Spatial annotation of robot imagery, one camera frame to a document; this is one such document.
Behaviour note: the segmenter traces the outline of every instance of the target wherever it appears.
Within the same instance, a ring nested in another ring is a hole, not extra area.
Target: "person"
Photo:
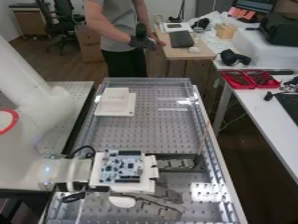
[[[166,43],[155,36],[144,0],[87,0],[87,25],[102,34],[102,52],[110,77],[147,77],[144,49]],[[136,38],[139,21],[147,26],[148,37]]]

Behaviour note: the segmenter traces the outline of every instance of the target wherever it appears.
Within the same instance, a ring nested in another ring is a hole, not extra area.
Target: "hand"
[[[156,41],[159,45],[162,45],[163,47],[167,46],[167,43],[162,41],[160,38],[155,34],[150,35],[150,37]]]
[[[143,48],[143,49],[147,48],[152,51],[156,50],[156,43],[150,38],[140,40],[135,36],[132,36],[130,46],[135,48]]]

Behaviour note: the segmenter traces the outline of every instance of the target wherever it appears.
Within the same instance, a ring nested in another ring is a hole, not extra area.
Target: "glove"
[[[136,48],[147,48],[152,51],[156,50],[156,43],[150,38],[138,39],[135,36],[132,36],[130,46]]]

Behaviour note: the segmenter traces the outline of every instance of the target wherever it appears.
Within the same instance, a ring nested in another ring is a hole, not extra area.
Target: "keyboard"
[[[195,42],[190,31],[179,31],[170,34],[171,43],[174,48],[190,48],[194,47]]]
[[[277,94],[281,105],[298,126],[298,94]]]

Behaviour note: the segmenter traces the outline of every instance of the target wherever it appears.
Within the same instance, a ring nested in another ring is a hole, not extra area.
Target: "black pants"
[[[108,64],[110,77],[148,77],[143,49],[127,52],[102,50],[102,52]]]

